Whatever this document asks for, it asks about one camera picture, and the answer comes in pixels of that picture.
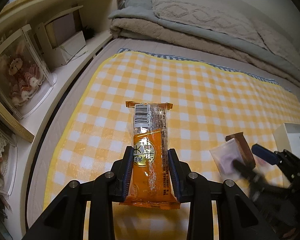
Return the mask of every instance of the small plastic packet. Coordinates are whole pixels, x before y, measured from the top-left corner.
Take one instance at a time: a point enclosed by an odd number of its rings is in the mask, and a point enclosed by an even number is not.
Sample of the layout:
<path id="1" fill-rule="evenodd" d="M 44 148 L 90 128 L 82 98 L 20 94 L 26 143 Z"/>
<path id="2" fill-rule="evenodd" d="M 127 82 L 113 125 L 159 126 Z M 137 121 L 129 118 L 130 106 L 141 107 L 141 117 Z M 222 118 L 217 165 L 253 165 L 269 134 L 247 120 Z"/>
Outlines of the small plastic packet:
<path id="1" fill-rule="evenodd" d="M 232 138 L 223 145 L 210 150 L 210 153 L 223 180 L 238 180 L 240 178 L 240 173 L 232 165 L 233 160 L 243 163 L 239 142 L 236 138 Z"/>
<path id="2" fill-rule="evenodd" d="M 139 104 L 133 109 L 133 170 L 125 205 L 178 209 L 172 194 L 168 169 L 168 138 L 165 111 L 172 104 Z"/>

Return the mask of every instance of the plush toy face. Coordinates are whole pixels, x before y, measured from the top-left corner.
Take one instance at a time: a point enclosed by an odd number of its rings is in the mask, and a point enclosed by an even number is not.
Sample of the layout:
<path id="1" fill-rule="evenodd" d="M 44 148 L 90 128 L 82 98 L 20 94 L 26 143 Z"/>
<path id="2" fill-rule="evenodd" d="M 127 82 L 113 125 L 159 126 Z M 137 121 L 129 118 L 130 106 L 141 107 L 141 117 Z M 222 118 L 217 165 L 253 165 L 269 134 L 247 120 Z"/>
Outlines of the plush toy face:
<path id="1" fill-rule="evenodd" d="M 15 75 L 18 72 L 18 70 L 22 67 L 22 64 L 23 62 L 21 58 L 14 59 L 9 67 L 9 75 Z"/>

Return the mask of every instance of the doll display case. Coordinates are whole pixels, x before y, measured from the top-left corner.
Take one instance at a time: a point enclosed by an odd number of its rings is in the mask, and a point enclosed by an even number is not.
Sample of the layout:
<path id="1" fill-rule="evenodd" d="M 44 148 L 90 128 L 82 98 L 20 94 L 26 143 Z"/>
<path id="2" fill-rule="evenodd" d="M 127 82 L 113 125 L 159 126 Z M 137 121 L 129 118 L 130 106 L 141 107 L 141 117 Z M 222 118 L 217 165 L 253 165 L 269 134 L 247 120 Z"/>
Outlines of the doll display case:
<path id="1" fill-rule="evenodd" d="M 30 115 L 56 82 L 39 57 L 25 25 L 0 45 L 0 95 L 19 119 Z"/>
<path id="2" fill-rule="evenodd" d="M 16 136 L 0 124 L 0 194 L 10 195 L 17 167 Z"/>

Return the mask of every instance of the bed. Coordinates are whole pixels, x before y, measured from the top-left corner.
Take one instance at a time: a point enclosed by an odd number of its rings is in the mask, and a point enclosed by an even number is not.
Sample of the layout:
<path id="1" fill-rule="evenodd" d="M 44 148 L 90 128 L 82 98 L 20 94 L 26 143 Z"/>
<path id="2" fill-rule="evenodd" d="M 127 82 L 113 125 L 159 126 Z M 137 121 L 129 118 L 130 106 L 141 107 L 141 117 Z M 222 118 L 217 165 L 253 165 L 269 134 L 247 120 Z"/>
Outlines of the bed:
<path id="1" fill-rule="evenodd" d="M 271 25 L 271 21 L 264 19 L 264 21 L 268 21 L 267 23 Z M 285 33 L 284 30 L 281 30 L 280 27 L 272 25 L 273 28 L 276 28 L 278 32 L 282 35 L 285 35 L 287 39 L 289 39 L 289 35 Z M 93 61 L 89 64 L 86 70 L 79 77 L 77 82 L 74 84 L 72 89 L 69 91 L 69 94 L 66 96 L 63 101 L 60 109 L 55 115 L 50 128 L 44 138 L 42 146 L 39 151 L 38 159 L 35 164 L 34 173 L 31 180 L 31 185 L 29 188 L 28 194 L 28 202 L 27 205 L 27 223 L 29 227 L 35 222 L 35 220 L 42 213 L 44 208 L 44 198 L 46 192 L 46 184 L 48 180 L 48 172 L 51 160 L 53 159 L 54 151 L 58 145 L 58 142 L 61 140 L 61 137 L 64 133 L 64 130 L 69 122 L 70 117 L 72 116 L 76 106 L 78 105 L 80 99 L 82 98 L 83 93 L 85 92 L 87 85 L 93 75 L 98 70 L 99 66 L 108 58 L 113 57 L 118 52 L 122 51 L 141 51 L 152 54 L 161 54 L 174 57 L 184 57 L 187 59 L 191 59 L 194 61 L 203 61 L 209 64 L 213 64 L 216 66 L 223 66 L 230 69 L 238 70 L 244 73 L 250 73 L 252 75 L 261 77 L 262 79 L 273 80 L 276 84 L 278 83 L 285 90 L 290 91 L 293 95 L 295 95 L 300 102 L 300 82 L 296 81 L 294 84 L 292 83 L 292 79 L 287 80 L 287 76 L 281 73 L 282 77 L 279 77 L 278 72 L 274 72 L 277 75 L 271 74 L 271 70 L 265 68 L 267 71 L 262 70 L 260 64 L 256 67 L 257 63 L 253 63 L 250 60 L 242 60 L 241 58 L 236 57 L 223 57 L 219 55 L 215 55 L 215 53 L 207 53 L 204 51 L 200 51 L 193 48 L 185 48 L 182 46 L 178 46 L 175 42 L 167 42 L 164 40 L 153 40 L 153 37 L 149 37 L 147 35 L 140 35 L 141 33 L 134 33 L 125 31 L 122 35 L 117 36 L 126 36 L 126 37 L 118 37 L 117 39 L 108 43 L 97 56 L 93 59 Z M 154 230 L 161 230 L 162 226 L 160 225 L 160 220 L 153 220 Z M 186 230 L 187 220 L 182 220 L 179 225 L 182 230 Z"/>

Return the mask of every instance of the yellow checkered cloth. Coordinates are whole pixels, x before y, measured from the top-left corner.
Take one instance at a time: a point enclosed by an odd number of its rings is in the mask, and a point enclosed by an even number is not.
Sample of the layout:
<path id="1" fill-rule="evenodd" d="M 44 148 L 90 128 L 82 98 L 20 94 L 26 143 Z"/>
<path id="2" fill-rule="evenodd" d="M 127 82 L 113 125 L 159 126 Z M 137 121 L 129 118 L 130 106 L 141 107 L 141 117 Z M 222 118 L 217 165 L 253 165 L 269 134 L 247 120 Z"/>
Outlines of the yellow checkered cloth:
<path id="1" fill-rule="evenodd" d="M 92 77 L 55 149 L 44 207 L 71 180 L 94 180 L 109 171 L 131 145 L 131 113 L 125 101 L 173 103 L 168 144 L 181 161 L 209 180 L 221 182 L 209 149 L 243 132 L 249 144 L 276 150 L 272 132 L 284 122 L 300 123 L 300 103 L 284 88 L 211 65 L 124 52 L 103 62 Z M 281 185 L 276 166 L 259 167 Z M 247 183 L 237 184 L 246 192 Z M 189 204 L 156 210 L 113 204 L 117 239 L 186 239 Z M 218 239 L 216 206 L 214 234 Z M 88 239 L 89 205 L 84 239 Z"/>

